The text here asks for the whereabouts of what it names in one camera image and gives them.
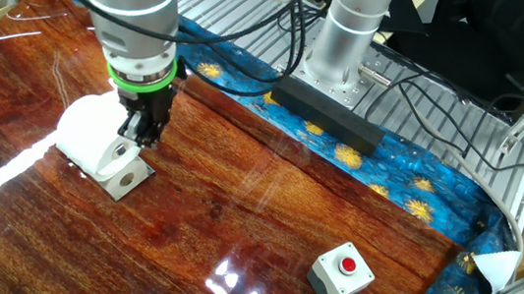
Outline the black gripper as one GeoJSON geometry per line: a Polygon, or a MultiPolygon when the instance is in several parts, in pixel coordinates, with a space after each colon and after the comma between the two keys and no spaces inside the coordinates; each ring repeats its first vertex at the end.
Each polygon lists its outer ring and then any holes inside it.
{"type": "Polygon", "coordinates": [[[153,147],[159,143],[165,125],[170,121],[175,88],[168,85],[147,93],[119,88],[118,96],[128,112],[118,134],[141,147],[153,147]]]}

